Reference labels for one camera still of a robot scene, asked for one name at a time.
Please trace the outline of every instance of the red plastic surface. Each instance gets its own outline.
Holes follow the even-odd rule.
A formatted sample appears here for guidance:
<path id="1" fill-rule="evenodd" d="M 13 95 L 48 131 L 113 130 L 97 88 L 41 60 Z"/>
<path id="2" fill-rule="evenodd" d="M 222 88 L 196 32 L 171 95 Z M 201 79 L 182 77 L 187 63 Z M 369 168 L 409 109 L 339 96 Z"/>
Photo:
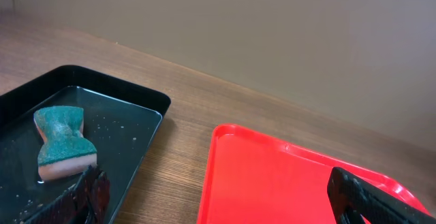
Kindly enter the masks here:
<path id="1" fill-rule="evenodd" d="M 238 125 L 220 125 L 213 132 L 197 224 L 335 223 L 327 196 L 333 166 L 428 214 L 383 174 Z"/>

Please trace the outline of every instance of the white sponge base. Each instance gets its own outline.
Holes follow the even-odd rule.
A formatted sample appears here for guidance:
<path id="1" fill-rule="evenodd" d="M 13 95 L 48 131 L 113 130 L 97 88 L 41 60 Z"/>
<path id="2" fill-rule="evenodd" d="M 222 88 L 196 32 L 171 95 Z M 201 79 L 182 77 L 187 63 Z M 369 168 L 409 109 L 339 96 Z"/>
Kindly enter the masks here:
<path id="1" fill-rule="evenodd" d="M 93 167 L 97 165 L 96 153 L 39 166 L 38 173 L 40 173 L 42 180 L 54 180 L 81 173 L 86 170 L 89 165 Z"/>

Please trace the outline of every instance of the wooden table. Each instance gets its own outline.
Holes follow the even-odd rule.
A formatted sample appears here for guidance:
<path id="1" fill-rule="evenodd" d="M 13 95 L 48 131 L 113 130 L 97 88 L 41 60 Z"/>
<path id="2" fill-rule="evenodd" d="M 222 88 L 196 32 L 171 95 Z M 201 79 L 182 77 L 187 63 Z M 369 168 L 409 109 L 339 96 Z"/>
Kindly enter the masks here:
<path id="1" fill-rule="evenodd" d="M 117 223 L 195 223 L 211 133 L 222 123 L 243 125 L 387 174 L 436 214 L 436 152 L 87 33 L 12 14 L 0 16 L 0 93 L 64 64 L 89 67 L 172 99 Z"/>

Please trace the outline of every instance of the black tray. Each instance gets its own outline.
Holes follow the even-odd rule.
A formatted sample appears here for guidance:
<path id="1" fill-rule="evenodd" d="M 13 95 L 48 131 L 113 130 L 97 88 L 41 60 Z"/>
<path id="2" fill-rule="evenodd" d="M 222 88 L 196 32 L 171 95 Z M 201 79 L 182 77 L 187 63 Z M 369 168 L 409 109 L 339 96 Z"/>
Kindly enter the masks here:
<path id="1" fill-rule="evenodd" d="M 43 141 L 33 124 L 36 110 L 84 108 L 84 137 L 97 148 L 97 163 L 111 183 L 104 223 L 113 223 L 170 104 L 158 91 L 72 65 L 0 96 L 0 223 L 20 223 L 78 180 L 40 180 Z"/>

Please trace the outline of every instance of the sponge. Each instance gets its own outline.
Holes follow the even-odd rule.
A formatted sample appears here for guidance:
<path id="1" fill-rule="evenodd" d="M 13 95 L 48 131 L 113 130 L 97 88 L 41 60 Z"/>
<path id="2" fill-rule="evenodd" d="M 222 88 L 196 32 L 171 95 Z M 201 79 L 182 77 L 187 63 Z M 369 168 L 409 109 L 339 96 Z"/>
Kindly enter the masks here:
<path id="1" fill-rule="evenodd" d="M 53 106 L 33 115 L 44 140 L 37 160 L 42 180 L 71 176 L 97 165 L 97 149 L 83 138 L 83 112 L 83 108 Z"/>

